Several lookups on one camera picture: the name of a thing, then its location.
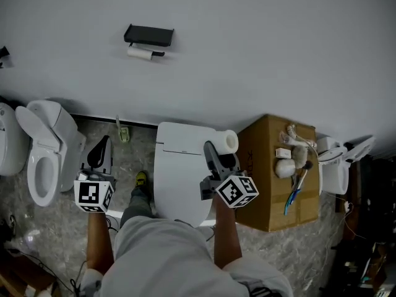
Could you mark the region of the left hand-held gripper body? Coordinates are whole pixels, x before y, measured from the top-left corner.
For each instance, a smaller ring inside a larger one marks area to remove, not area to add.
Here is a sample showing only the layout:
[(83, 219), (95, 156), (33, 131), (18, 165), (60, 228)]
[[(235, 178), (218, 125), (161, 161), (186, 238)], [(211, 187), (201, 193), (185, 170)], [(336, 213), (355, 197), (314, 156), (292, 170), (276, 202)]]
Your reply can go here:
[(76, 206), (87, 213), (106, 213), (114, 196), (115, 184), (112, 175), (80, 170), (74, 181)]

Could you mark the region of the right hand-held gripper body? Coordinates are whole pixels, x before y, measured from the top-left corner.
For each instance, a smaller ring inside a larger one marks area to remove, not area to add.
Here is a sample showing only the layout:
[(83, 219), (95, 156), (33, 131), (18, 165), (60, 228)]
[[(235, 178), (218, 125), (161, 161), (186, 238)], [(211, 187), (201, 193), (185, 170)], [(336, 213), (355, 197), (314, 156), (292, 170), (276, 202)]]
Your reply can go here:
[(226, 178), (208, 176), (200, 182), (201, 200), (218, 195), (231, 209), (244, 207), (259, 195), (254, 181), (245, 171), (234, 171)]

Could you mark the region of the large white toilet paper roll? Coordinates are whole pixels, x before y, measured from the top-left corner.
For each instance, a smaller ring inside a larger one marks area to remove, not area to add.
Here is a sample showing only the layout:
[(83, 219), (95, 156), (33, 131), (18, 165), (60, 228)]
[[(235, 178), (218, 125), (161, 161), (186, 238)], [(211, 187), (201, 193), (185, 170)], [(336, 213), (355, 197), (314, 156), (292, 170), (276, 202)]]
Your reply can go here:
[(235, 131), (214, 131), (209, 141), (219, 155), (233, 154), (238, 151), (239, 140)]

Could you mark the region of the cardboard paper tube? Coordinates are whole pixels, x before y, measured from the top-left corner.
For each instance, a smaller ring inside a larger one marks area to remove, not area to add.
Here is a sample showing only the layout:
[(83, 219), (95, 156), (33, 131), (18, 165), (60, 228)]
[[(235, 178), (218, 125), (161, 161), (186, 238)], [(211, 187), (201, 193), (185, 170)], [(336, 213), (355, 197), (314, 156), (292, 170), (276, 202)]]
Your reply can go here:
[(127, 49), (127, 55), (129, 57), (134, 57), (134, 58), (140, 58), (144, 60), (151, 60), (153, 57), (153, 51), (143, 49), (143, 48), (136, 48), (136, 47), (128, 47)]

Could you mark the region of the person's left forearm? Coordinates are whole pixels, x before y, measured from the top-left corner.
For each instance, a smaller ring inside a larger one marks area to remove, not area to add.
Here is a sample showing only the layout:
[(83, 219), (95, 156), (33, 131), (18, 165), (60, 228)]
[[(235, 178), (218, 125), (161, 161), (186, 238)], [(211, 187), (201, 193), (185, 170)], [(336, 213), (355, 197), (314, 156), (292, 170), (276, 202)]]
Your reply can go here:
[(104, 275), (114, 264), (110, 234), (104, 213), (88, 215), (87, 268)]

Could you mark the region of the white closed-lid toilet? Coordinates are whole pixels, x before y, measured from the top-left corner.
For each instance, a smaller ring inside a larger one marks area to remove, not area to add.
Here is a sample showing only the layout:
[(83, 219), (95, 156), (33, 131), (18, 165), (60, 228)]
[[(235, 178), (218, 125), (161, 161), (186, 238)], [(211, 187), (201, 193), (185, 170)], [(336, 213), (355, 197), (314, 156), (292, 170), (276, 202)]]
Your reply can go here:
[(154, 203), (161, 218), (193, 227), (208, 217), (212, 201), (201, 200), (200, 182), (210, 175), (204, 144), (210, 127), (162, 122), (157, 129), (153, 172)]

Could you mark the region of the white open-lid toilet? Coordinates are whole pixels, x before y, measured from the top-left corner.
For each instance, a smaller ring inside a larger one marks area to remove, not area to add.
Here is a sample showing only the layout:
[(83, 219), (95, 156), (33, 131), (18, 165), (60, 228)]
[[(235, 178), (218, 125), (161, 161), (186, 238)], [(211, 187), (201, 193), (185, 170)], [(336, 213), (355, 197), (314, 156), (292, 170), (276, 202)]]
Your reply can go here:
[(86, 137), (74, 118), (55, 101), (34, 100), (18, 106), (15, 115), (32, 139), (27, 163), (30, 195), (37, 205), (51, 205), (60, 193), (73, 188)]

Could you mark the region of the white toilet with raised lid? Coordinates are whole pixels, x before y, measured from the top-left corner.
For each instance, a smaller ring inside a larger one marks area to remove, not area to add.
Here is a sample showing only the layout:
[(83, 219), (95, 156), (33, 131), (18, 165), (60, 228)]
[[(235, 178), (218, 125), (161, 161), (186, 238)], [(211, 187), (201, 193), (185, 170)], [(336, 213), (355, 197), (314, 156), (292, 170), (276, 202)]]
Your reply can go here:
[(319, 192), (344, 195), (347, 193), (349, 182), (349, 169), (352, 163), (360, 161), (365, 157), (376, 143), (374, 136), (369, 136), (366, 140), (354, 145), (347, 153), (338, 160), (328, 165), (319, 164)]

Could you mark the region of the person's grey trouser leg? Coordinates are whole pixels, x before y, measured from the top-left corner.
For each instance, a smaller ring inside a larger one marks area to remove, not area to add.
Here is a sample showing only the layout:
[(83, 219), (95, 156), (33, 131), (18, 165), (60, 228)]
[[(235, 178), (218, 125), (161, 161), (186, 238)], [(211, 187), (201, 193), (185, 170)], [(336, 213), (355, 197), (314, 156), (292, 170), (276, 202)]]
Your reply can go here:
[(151, 193), (146, 185), (136, 186), (131, 192), (131, 198), (128, 207), (121, 217), (120, 227), (133, 217), (149, 217), (154, 218), (150, 201)]

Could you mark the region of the white oval pouch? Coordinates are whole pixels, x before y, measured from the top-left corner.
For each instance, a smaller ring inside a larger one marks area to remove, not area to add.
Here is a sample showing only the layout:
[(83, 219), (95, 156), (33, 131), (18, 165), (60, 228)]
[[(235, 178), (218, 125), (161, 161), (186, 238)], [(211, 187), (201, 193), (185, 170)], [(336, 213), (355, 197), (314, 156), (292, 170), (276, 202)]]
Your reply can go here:
[(275, 174), (278, 178), (289, 178), (295, 174), (296, 165), (293, 159), (279, 159), (275, 165)]

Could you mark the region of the grey fluffy duster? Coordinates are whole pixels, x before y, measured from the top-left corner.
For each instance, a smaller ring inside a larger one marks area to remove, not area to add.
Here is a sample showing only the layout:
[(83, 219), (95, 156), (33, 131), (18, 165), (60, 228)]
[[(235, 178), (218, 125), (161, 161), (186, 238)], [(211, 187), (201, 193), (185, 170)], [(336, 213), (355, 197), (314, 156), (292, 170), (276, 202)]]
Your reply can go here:
[(295, 168), (302, 169), (308, 160), (308, 150), (302, 145), (294, 146), (291, 157), (295, 161)]

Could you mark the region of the small brown cardboard box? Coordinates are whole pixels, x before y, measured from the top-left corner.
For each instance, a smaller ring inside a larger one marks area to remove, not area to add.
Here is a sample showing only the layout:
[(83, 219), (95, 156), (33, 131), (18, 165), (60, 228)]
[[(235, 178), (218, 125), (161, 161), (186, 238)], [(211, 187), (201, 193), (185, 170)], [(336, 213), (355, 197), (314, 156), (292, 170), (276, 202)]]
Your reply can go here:
[(0, 254), (0, 295), (7, 297), (62, 297), (55, 276), (25, 256)]

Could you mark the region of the dark shelving unit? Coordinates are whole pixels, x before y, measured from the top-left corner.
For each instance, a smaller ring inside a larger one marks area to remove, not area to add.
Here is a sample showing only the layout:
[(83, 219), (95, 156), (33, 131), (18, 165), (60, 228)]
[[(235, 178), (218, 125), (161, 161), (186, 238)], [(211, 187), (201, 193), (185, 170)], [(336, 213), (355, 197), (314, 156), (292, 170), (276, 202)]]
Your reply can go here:
[(396, 158), (359, 161), (329, 280), (333, 297), (396, 297)]

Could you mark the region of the white handled bristle brush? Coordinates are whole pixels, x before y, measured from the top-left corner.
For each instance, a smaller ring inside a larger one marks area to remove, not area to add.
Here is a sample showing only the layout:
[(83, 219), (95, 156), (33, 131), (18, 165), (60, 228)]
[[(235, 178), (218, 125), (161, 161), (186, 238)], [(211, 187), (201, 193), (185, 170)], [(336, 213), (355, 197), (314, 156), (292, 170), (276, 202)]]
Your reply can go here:
[(302, 167), (300, 174), (294, 174), (292, 191), (299, 191), (303, 184), (303, 181), (308, 173), (308, 171), (312, 168), (313, 163), (311, 161), (307, 161), (305, 165)]

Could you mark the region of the black wall paper holder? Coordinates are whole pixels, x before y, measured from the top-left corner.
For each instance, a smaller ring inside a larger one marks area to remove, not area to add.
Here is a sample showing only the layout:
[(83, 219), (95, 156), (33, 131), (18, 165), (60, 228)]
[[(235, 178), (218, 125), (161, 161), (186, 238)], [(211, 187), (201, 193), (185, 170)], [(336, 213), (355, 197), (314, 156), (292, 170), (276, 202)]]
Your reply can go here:
[[(157, 46), (166, 48), (171, 46), (174, 29), (164, 29), (155, 27), (144, 27), (130, 24), (124, 33), (124, 41), (129, 43), (129, 47), (137, 47), (137, 45)], [(153, 51), (153, 57), (164, 57), (165, 52)]]

